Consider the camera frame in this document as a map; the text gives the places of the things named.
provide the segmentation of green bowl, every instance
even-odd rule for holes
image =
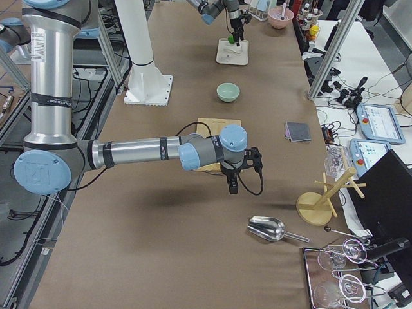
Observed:
[[[238,98],[240,89],[237,85],[232,84],[231,82],[225,82],[218,86],[217,92],[220,100],[229,103]]]

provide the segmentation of metal pole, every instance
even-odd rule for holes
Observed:
[[[14,62],[9,58],[6,52],[0,48],[0,64],[9,73],[15,82],[25,91],[30,90],[30,83],[27,78],[21,73],[19,68],[14,64]]]
[[[98,14],[98,26],[100,28],[98,42],[100,44],[100,47],[102,48],[103,56],[106,59],[106,62],[109,66],[109,71],[113,76],[113,80],[115,81],[116,87],[119,88],[121,87],[120,83],[123,79],[122,74],[117,66],[115,52],[113,51],[113,47],[110,43],[110,39],[100,13]]]
[[[308,93],[309,100],[315,100],[317,94],[321,90],[323,82],[326,79],[326,76],[330,71],[330,68],[332,67],[332,62],[336,58],[339,50],[341,49],[343,42],[345,41],[345,38],[348,35],[348,32],[352,27],[353,22],[355,21],[359,11],[361,10],[364,1],[365,0],[350,1],[348,8],[346,9],[346,13],[342,19],[342,22],[340,23],[336,31],[335,37],[333,38],[332,43],[328,48],[326,55],[324,56],[321,67],[319,68],[319,71],[317,72],[314,81],[312,82],[312,85]]]

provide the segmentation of black computer monitor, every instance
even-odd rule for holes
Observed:
[[[360,222],[372,234],[372,243],[385,244],[397,238],[412,242],[412,172],[397,154],[388,151],[357,181],[365,198],[349,194]],[[405,287],[412,291],[412,247],[387,256]]]

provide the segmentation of blue joint cap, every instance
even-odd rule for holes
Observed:
[[[185,171],[198,169],[200,167],[199,154],[190,143],[178,147],[180,163]]]
[[[237,124],[225,126],[219,136],[221,144],[229,151],[240,153],[247,147],[247,133]]]
[[[71,181],[67,163],[54,153],[30,150],[22,153],[14,163],[14,176],[27,191],[35,194],[53,194]]]
[[[203,14],[203,15],[201,16],[201,18],[203,19],[203,21],[204,21],[206,24],[212,24],[212,23],[214,22],[214,17],[211,16],[211,15],[209,15],[209,14]]]
[[[5,53],[10,53],[13,50],[13,46],[8,44],[6,41],[0,40],[0,48],[5,51]]]
[[[4,18],[0,21],[0,24],[3,24],[5,26],[22,26],[23,25],[21,20],[15,17]]]
[[[81,30],[76,39],[97,39],[100,35],[100,28]]]
[[[51,10],[52,8],[59,8],[65,5],[70,0],[23,0],[24,3],[34,8],[43,8]]]

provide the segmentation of wooden base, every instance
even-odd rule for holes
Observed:
[[[324,203],[317,209],[314,208],[317,201],[322,196],[314,192],[307,192],[297,199],[296,209],[300,217],[305,220],[305,222],[312,225],[325,225],[332,218],[332,211],[329,206]]]

